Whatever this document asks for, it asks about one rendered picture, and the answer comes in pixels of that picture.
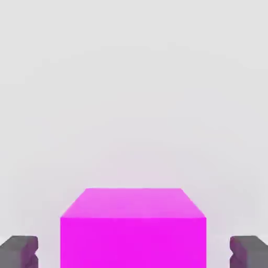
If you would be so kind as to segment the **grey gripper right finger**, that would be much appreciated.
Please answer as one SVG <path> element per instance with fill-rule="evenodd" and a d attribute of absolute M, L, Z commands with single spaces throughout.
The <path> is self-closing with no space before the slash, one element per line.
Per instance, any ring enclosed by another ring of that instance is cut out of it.
<path fill-rule="evenodd" d="M 230 250 L 230 268 L 268 268 L 268 245 L 257 236 L 232 236 Z"/>

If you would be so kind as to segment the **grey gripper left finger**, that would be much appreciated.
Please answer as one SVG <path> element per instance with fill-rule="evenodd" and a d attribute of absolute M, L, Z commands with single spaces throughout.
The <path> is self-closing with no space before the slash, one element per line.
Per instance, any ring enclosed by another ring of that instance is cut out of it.
<path fill-rule="evenodd" d="M 11 236 L 0 245 L 0 268 L 38 268 L 36 236 Z"/>

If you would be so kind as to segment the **small magenta cube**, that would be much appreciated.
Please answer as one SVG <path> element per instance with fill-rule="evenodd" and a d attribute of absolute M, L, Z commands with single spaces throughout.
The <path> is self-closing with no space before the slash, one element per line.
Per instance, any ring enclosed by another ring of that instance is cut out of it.
<path fill-rule="evenodd" d="M 206 264 L 206 217 L 179 188 L 88 188 L 60 219 L 60 268 Z"/>

